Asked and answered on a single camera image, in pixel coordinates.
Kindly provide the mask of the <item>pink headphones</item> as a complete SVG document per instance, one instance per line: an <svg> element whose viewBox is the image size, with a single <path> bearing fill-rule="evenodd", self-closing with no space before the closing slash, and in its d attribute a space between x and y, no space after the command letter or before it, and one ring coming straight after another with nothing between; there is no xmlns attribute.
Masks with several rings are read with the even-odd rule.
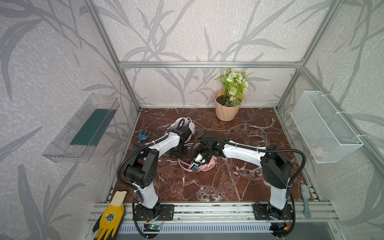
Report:
<svg viewBox="0 0 384 240"><path fill-rule="evenodd" d="M196 147L194 147L192 144L188 144L187 147L190 148L191 153L196 153L196 152L195 152ZM209 164L202 164L202 165L201 165L201 169L200 169L199 172L206 172L206 171L209 171L209 170L213 169L213 168L216 166L216 160L217 160L216 157L212 157L211 162L210 162ZM182 160L180 160L180 159L178 159L178 163L179 163L179 165L181 166L181 168L182 168L183 170L185 170L185 171L187 171L187 172L190 172L190 173L192 172L192 171L189 169L191 163L186 163L186 162L184 162L184 161L182 161Z"/></svg>

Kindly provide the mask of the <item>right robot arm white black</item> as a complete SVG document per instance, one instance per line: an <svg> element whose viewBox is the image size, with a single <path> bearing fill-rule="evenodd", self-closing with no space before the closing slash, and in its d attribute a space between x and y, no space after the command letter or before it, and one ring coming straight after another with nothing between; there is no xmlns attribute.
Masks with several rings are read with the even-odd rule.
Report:
<svg viewBox="0 0 384 240"><path fill-rule="evenodd" d="M286 153L296 153L302 158L294 174L294 165ZM292 184L307 162L306 155L300 150L280 149L276 145L266 148L253 147L230 140L219 140L204 133L191 146L192 171L196 173L198 168L210 163L212 157L241 160L260 167L271 185L268 207L271 213L283 211L290 197Z"/></svg>

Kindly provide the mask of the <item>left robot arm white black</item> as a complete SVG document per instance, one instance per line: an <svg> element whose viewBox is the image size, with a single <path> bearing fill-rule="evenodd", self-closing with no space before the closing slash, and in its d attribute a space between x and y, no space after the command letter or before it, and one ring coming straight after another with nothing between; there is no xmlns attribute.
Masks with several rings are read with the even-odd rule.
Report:
<svg viewBox="0 0 384 240"><path fill-rule="evenodd" d="M188 153L187 143L195 129L190 119L179 118L161 138L147 144L134 145L128 157L120 163L117 170L118 182L138 193L142 207L154 210L160 204L153 184L159 157L166 152L172 158L185 157Z"/></svg>

